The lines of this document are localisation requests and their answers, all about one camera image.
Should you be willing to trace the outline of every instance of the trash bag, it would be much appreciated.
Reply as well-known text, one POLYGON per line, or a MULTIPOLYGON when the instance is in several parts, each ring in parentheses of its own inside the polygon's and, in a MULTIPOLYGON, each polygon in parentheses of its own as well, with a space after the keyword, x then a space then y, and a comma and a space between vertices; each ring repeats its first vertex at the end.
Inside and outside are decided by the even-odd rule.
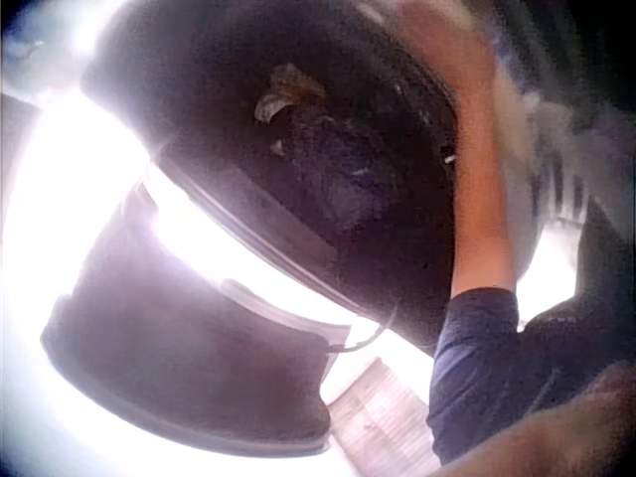
POLYGON ((284 137, 271 151, 289 161, 337 233, 378 219, 399 199, 398 173, 381 135, 364 120, 332 112, 327 93, 292 64, 275 67, 254 117, 269 124, 289 107, 284 137))

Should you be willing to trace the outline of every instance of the forearm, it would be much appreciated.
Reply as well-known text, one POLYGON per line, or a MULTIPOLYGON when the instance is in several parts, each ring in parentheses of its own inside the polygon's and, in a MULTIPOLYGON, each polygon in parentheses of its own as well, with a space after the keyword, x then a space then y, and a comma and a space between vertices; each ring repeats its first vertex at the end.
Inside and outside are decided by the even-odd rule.
POLYGON ((492 84, 456 92, 455 265, 452 296, 477 286, 514 290, 506 195, 497 157, 492 84), (473 270, 479 270, 477 276, 473 270))
POLYGON ((430 477, 550 477, 559 475, 554 453, 533 418, 491 437, 430 477))

